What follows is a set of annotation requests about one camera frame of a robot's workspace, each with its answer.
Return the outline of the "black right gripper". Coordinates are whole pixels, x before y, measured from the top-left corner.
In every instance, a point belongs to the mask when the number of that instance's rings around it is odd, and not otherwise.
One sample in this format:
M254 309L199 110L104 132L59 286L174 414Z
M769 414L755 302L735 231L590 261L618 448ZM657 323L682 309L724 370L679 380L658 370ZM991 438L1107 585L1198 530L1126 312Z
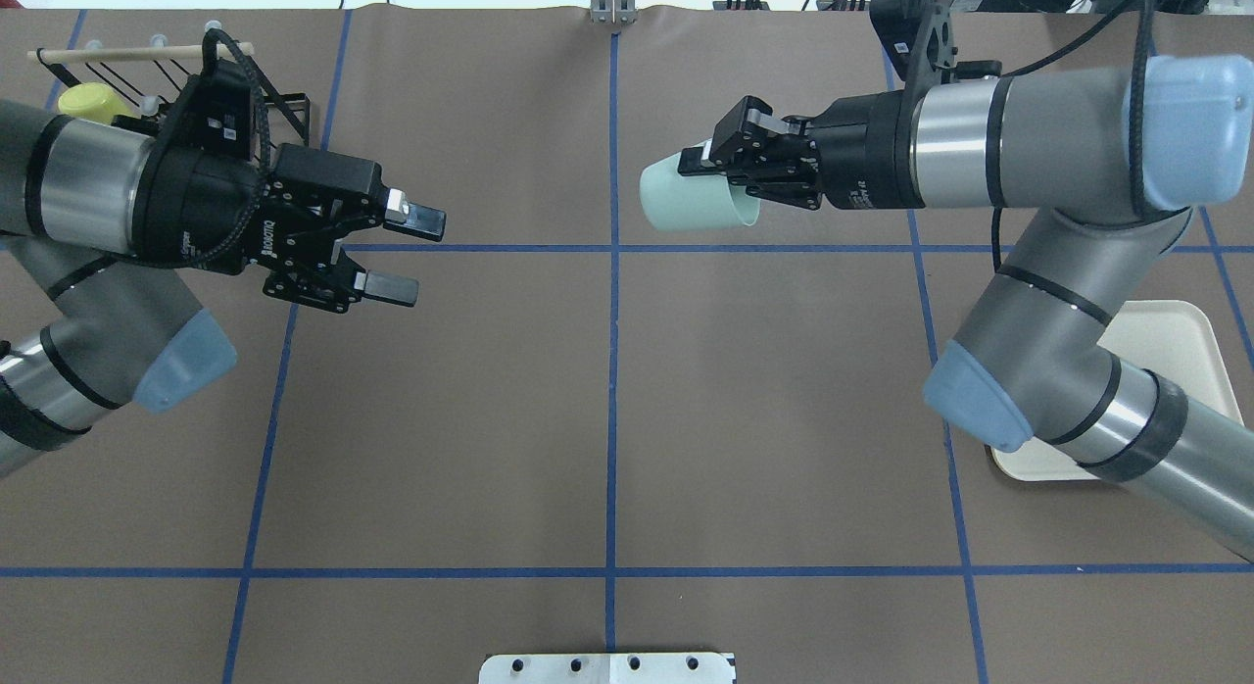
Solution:
M711 143L678 152L678 174L724 174L749 197L808 211L821 207L821 158L808 120L779 118L744 95L715 126Z

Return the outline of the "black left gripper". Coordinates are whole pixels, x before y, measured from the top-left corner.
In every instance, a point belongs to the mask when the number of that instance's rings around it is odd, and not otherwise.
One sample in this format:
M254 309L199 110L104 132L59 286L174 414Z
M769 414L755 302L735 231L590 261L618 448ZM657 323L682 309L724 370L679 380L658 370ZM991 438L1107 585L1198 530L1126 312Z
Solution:
M361 299L416 305L416 279L364 271L342 255L342 238L384 218L385 231L439 243L445 211L418 205L396 188L386 193L382 167L372 159L293 143L278 146L265 183L245 232L246 264L268 271L265 295L334 314Z

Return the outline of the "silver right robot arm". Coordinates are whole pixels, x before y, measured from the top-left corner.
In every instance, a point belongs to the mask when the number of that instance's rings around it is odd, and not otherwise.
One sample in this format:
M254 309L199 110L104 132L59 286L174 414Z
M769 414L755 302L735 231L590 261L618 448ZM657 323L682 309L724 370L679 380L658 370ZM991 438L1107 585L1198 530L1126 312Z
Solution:
M640 190L657 228L756 223L761 200L1035 208L946 343L925 403L994 449L1043 441L1251 558L1251 430L1100 344L1193 210L1239 192L1250 138L1240 55L1152 56L1142 84L1119 68L914 75L811 118L747 95Z

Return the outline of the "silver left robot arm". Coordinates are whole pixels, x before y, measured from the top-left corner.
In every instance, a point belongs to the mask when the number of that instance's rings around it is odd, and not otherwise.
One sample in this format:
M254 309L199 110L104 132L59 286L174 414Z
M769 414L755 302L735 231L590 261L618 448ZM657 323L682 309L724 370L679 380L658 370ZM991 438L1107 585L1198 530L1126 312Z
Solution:
M161 136L3 103L3 245L60 318L3 345L3 474L85 437L125 404L169 410L236 349L181 277L267 269L268 297L344 314L416 302L415 279L342 251L382 227L438 242L446 215L372 161L283 144L275 169Z

